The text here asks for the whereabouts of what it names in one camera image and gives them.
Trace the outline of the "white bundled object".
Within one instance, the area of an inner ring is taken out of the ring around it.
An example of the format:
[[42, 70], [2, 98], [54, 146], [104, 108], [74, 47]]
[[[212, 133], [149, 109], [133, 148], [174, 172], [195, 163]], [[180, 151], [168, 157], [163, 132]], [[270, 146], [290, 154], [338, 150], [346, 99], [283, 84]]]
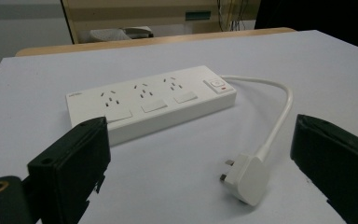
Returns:
[[123, 27], [90, 30], [91, 39], [99, 42], [131, 40], [153, 37], [154, 34], [148, 26]]

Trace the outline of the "white power strip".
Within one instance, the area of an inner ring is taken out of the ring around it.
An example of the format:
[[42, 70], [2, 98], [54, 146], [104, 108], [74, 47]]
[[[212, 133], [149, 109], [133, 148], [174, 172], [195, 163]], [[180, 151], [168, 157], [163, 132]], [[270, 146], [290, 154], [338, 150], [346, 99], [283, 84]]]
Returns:
[[114, 83], [66, 95], [73, 126], [105, 117], [114, 146], [229, 108], [237, 92], [206, 66]]

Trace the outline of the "beige wooden cabinet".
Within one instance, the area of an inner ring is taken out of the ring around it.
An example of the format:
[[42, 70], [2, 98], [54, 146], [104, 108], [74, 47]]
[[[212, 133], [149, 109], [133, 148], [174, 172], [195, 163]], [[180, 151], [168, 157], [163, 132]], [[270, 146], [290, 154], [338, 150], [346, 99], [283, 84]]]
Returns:
[[60, 0], [72, 41], [89, 30], [184, 24], [194, 34], [252, 21], [261, 0]]

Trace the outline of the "white power plug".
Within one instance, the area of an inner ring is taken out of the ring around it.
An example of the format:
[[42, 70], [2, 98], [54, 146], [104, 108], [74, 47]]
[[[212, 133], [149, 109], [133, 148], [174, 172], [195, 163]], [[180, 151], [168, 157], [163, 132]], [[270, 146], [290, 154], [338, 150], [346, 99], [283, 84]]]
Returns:
[[240, 153], [235, 159], [225, 161], [229, 166], [220, 181], [238, 200], [257, 206], [269, 182], [269, 170], [264, 164], [268, 153], [261, 147], [254, 155]]

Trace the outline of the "dark curtain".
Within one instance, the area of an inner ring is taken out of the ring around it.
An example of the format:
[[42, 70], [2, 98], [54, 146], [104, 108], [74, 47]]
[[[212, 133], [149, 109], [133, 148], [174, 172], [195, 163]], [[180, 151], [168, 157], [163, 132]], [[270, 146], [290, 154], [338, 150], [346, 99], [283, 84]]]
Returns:
[[255, 29], [318, 30], [358, 47], [358, 0], [261, 0]]

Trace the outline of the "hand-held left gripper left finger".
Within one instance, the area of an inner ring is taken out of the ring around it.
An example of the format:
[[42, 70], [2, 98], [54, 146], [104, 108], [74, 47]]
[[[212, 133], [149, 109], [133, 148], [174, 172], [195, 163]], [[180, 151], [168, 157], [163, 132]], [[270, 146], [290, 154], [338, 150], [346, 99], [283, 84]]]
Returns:
[[104, 117], [76, 125], [27, 164], [43, 224], [77, 224], [111, 161]]

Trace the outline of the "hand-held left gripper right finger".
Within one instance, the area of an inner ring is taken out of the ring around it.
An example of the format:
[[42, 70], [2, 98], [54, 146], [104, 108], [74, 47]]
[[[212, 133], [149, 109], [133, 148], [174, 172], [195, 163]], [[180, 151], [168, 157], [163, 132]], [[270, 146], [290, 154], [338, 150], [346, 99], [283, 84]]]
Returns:
[[356, 135], [329, 121], [298, 115], [290, 157], [348, 224], [358, 224]]

